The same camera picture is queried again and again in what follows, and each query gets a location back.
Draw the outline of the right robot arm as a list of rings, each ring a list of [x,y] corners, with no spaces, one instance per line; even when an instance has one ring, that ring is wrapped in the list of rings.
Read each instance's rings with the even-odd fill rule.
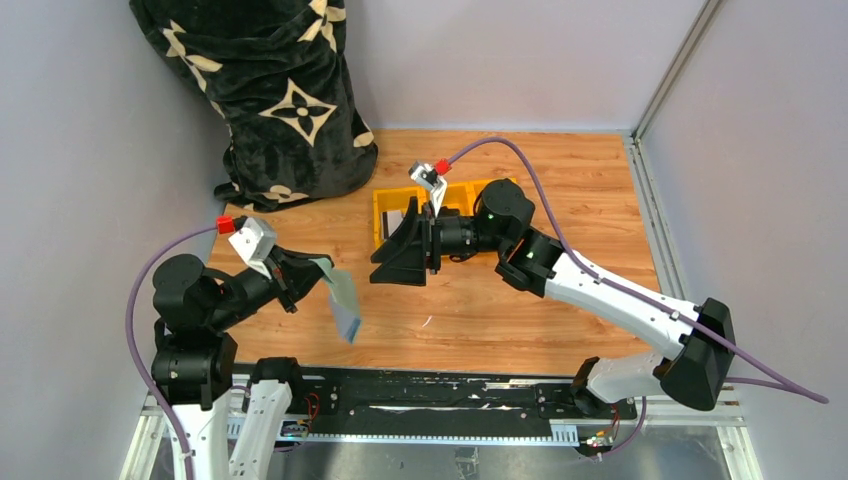
[[[423,286],[443,259],[497,256],[496,273],[522,292],[587,310],[650,346],[622,358],[590,357],[580,366],[567,404],[593,415],[631,397],[664,394],[698,411],[712,410],[734,358],[729,307],[713,298],[696,305],[665,297],[591,264],[534,228],[535,205],[509,179],[489,182],[473,212],[444,213],[410,198],[388,238],[371,255],[373,284]]]

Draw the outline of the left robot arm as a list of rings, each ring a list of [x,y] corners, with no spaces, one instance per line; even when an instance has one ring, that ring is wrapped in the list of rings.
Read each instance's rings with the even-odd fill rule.
[[[228,446],[237,352],[228,329],[273,301],[295,312],[333,262],[275,246],[266,264],[269,277],[251,268],[231,276],[180,254],[154,272],[153,306],[160,317],[151,376],[170,415],[178,479],[264,479],[287,411],[318,411],[318,397],[295,358],[263,358],[249,378],[242,430]]]

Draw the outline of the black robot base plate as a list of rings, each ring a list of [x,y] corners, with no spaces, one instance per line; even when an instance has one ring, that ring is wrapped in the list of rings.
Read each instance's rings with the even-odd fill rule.
[[[290,419],[319,404],[316,438],[415,440],[549,440],[557,423],[611,426],[630,421],[628,400],[582,412],[570,397],[569,376],[307,367],[305,391]]]

